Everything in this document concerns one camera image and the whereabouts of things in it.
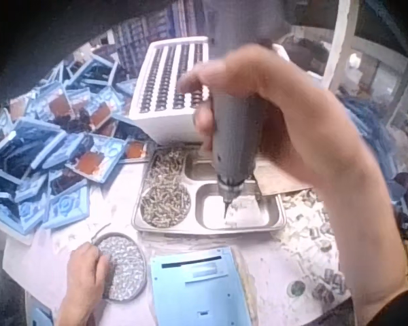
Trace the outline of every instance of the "finger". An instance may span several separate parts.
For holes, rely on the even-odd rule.
[[[211,136],[204,137],[201,148],[199,149],[200,152],[209,153],[211,152],[212,148],[213,148],[213,137]]]
[[[205,136],[213,134],[214,117],[210,101],[205,101],[198,106],[194,112],[193,120],[194,125],[200,134]]]
[[[91,277],[95,282],[95,272],[97,270],[97,263],[100,257],[100,251],[96,246],[91,245],[91,248],[85,252],[82,258],[82,269],[87,277]]]
[[[75,255],[81,255],[85,252],[87,252],[87,250],[89,250],[89,248],[91,248],[91,244],[89,242],[85,242],[84,244],[81,244],[76,250],[73,250],[73,252],[71,254]]]
[[[103,255],[98,260],[97,271],[95,274],[95,284],[104,287],[105,279],[109,273],[109,257]]]
[[[199,80],[199,71],[205,67],[205,63],[200,62],[195,65],[193,69],[183,76],[177,82],[177,89],[181,93],[191,93],[195,90],[200,90],[203,87],[201,80]]]

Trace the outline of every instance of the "work table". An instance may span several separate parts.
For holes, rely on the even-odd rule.
[[[330,277],[341,274],[335,239],[332,232],[323,230],[320,206],[292,207],[287,211],[286,227],[277,232],[226,236],[138,232],[131,218],[144,168],[145,164],[119,165],[112,182],[92,186],[88,219],[51,233],[40,229],[31,247],[8,238],[3,269],[56,314],[66,292],[70,252],[95,234],[122,232],[143,249],[147,261],[156,255],[232,247],[253,325],[303,325],[350,296],[344,284],[332,290],[327,285],[333,283]],[[305,284],[298,297],[290,292],[297,280]],[[323,288],[332,293],[325,302],[314,298]],[[123,304],[103,301],[95,315],[101,318],[99,325],[156,325],[150,277],[135,300]]]

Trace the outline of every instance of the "black component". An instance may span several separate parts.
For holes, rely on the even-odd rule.
[[[69,115],[56,117],[54,120],[49,121],[52,124],[57,124],[63,130],[67,132],[90,132],[90,116],[85,109],[80,109],[79,116],[76,119],[71,119]]]
[[[167,106],[167,97],[169,91],[169,82],[171,81],[172,64],[174,61],[175,46],[169,46],[168,53],[163,67],[162,78],[160,81],[160,88],[158,90],[156,111],[164,111]]]
[[[188,58],[189,58],[189,45],[182,45],[180,52],[180,61],[178,64],[177,80],[188,70]],[[175,92],[173,108],[183,109],[184,108],[184,95],[179,92]]]
[[[160,62],[161,57],[162,49],[157,49],[154,58],[152,59],[151,68],[150,72],[148,73],[148,79],[145,85],[145,89],[143,90],[142,104],[141,109],[139,110],[140,113],[150,112],[152,92],[154,90],[154,86],[156,83],[158,64]]]
[[[83,180],[81,175],[66,169],[63,171],[63,174],[60,177],[51,182],[51,193],[53,196],[59,195],[61,192],[70,188],[72,185],[75,185],[81,180]]]
[[[183,265],[192,265],[192,264],[197,264],[197,263],[205,263],[205,262],[208,262],[208,261],[215,261],[215,260],[219,260],[219,259],[222,259],[222,257],[215,256],[215,257],[210,257],[210,258],[205,258],[205,259],[181,261],[179,263],[168,263],[168,264],[162,264],[162,268],[181,267]]]

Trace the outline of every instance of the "light blue plastic cover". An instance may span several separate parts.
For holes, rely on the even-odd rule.
[[[151,261],[159,326],[250,326],[230,248],[156,257]]]

